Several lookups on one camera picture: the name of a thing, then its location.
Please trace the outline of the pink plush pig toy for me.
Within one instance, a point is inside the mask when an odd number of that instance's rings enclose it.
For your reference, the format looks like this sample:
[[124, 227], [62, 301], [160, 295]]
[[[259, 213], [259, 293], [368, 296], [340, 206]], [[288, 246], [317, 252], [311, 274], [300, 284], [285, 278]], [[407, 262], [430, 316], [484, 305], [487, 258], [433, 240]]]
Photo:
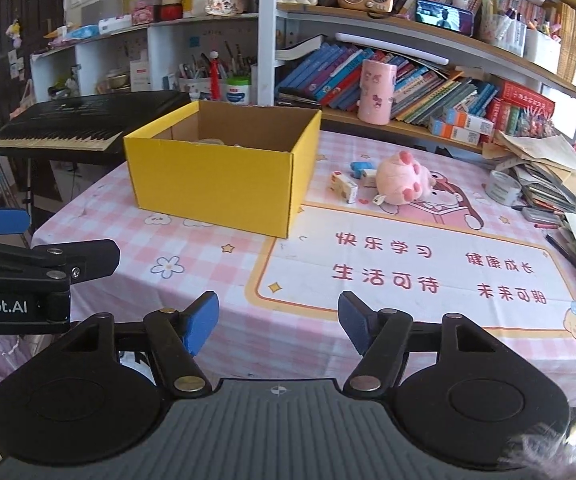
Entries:
[[377, 168], [375, 205], [402, 206], [428, 197], [436, 179], [408, 151], [399, 151]]

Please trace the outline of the small white red box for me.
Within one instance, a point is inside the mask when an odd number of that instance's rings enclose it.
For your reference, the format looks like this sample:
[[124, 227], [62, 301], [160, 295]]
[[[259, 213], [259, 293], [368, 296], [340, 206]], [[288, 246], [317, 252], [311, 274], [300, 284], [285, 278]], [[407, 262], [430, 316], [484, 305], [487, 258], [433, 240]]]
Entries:
[[358, 198], [358, 184], [341, 171], [330, 174], [329, 188], [347, 204], [354, 204]]

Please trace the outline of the pink cartoon table mat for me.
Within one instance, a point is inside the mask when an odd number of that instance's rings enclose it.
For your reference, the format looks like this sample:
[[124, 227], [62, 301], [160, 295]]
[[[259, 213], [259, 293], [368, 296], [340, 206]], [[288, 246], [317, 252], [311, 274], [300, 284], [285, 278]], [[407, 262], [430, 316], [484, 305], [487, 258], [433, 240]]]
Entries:
[[576, 403], [576, 269], [519, 211], [484, 192], [486, 170], [419, 152], [436, 185], [425, 203], [354, 203], [330, 186], [352, 162], [378, 162], [391, 144], [324, 132], [308, 195], [287, 238], [235, 231], [136, 206], [128, 168], [93, 184], [48, 220], [35, 244], [110, 238], [121, 260], [109, 278], [76, 285], [75, 318], [106, 311], [138, 321], [220, 300], [199, 364], [216, 377], [344, 379], [358, 354], [337, 320], [350, 290], [375, 310], [418, 321], [459, 312], [552, 378]]

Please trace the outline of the blue eraser toy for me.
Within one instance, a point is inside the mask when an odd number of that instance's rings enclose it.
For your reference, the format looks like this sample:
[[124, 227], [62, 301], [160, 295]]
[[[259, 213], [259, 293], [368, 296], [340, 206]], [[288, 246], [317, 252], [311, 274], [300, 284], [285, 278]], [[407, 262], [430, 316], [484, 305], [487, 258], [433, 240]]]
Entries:
[[362, 171], [366, 169], [375, 169], [375, 165], [368, 160], [358, 160], [357, 162], [351, 162], [351, 174], [354, 179], [359, 179], [362, 175]]

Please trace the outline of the yellow cardboard box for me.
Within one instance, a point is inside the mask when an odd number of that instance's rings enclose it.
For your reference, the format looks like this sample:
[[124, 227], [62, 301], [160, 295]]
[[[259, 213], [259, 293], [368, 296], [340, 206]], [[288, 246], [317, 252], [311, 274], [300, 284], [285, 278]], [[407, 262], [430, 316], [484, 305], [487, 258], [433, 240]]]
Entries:
[[317, 108], [195, 101], [128, 134], [136, 203], [286, 238], [314, 172]]

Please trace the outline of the red pen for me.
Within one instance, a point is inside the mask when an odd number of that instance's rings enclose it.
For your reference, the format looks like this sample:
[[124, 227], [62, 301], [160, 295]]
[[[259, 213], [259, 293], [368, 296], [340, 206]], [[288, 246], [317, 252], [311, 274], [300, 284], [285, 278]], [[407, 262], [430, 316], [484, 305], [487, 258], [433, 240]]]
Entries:
[[559, 224], [555, 223], [535, 223], [533, 226], [535, 227], [535, 229], [541, 229], [541, 230], [559, 229]]

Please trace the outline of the orange white medicine box lower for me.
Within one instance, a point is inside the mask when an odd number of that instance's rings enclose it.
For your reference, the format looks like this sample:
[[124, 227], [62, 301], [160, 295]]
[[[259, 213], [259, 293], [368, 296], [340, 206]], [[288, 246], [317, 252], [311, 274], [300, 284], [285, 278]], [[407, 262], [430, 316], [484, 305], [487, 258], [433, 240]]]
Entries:
[[430, 120], [429, 131], [434, 136], [440, 136], [440, 138], [450, 139], [463, 144], [477, 146], [480, 143], [481, 134], [477, 131], [470, 131], [464, 127], [450, 125], [437, 118]]

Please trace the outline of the stack of papers and books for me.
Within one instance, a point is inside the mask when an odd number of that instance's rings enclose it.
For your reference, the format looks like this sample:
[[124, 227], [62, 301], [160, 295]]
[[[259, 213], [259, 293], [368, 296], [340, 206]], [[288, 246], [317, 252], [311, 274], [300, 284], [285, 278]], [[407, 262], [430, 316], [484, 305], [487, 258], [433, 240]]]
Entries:
[[556, 248], [576, 267], [576, 151], [562, 136], [535, 139], [494, 133], [482, 155], [514, 178], [527, 205], [558, 217]]

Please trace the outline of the orange white medicine box upper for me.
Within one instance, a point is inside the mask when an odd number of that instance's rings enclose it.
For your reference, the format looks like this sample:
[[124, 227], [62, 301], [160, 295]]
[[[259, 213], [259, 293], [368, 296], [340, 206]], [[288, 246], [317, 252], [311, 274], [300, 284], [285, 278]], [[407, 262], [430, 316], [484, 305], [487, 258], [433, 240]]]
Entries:
[[486, 136], [492, 136], [494, 131], [494, 123], [490, 122], [489, 119], [471, 115], [461, 110], [454, 110], [454, 108], [450, 108], [445, 113], [445, 122], [452, 126], [485, 134]]

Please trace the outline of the pink cylindrical canister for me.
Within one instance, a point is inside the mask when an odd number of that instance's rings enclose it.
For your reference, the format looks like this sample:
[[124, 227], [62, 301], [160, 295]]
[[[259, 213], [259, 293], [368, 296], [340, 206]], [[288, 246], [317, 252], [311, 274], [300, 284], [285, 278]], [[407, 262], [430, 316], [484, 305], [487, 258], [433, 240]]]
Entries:
[[358, 119], [373, 126], [390, 122], [396, 66], [374, 60], [362, 64], [361, 95], [358, 100]]

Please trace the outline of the row of books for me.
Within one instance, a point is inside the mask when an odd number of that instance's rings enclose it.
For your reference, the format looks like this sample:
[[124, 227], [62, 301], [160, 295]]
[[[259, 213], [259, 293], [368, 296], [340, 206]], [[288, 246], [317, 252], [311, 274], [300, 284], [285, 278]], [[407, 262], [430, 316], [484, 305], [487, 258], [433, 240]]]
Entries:
[[388, 108], [390, 118], [414, 126], [429, 125], [450, 110], [490, 119], [500, 88], [474, 79], [463, 70], [441, 67], [407, 55], [355, 44], [323, 42], [289, 65], [275, 87], [277, 105], [330, 108], [357, 113], [363, 88], [376, 75], [363, 70], [365, 61], [394, 69], [392, 88], [374, 96], [373, 104]]

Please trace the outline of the red dictionary book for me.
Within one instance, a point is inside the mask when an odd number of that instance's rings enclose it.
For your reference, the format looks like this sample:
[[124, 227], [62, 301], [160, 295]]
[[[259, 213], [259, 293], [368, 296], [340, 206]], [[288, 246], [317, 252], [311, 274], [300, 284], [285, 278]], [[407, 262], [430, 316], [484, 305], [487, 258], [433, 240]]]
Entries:
[[547, 117], [552, 117], [555, 111], [555, 103], [542, 96], [541, 93], [535, 92], [521, 84], [502, 79], [498, 86], [500, 93], [498, 94], [503, 101], [512, 103], [520, 108], [530, 108], [531, 110], [538, 110]]

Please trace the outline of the white shelf unit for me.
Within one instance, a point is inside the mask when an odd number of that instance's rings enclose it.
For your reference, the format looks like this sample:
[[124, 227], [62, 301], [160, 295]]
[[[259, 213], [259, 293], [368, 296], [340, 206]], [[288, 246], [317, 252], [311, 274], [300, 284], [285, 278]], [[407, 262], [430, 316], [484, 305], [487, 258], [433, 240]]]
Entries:
[[64, 0], [50, 49], [30, 58], [34, 96], [97, 96], [128, 76], [123, 92], [209, 90], [217, 60], [218, 90], [234, 104], [274, 102], [277, 0], [242, 0], [244, 12], [220, 18], [207, 0]]

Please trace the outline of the smartphone on shelf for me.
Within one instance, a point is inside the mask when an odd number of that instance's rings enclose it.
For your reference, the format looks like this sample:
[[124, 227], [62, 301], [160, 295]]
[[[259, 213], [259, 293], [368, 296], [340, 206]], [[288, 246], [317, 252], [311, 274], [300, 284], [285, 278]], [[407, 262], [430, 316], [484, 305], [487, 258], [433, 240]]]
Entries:
[[416, 0], [415, 21], [458, 32], [466, 37], [474, 34], [474, 14], [445, 3]]

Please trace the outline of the grey duct tape roll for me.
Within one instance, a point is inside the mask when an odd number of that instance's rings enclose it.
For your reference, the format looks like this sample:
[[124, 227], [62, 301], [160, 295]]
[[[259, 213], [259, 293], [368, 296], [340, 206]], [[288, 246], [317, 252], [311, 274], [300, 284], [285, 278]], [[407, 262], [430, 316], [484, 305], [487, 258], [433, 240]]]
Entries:
[[497, 170], [490, 172], [484, 190], [494, 202], [506, 207], [511, 207], [521, 195], [520, 183], [508, 174]]

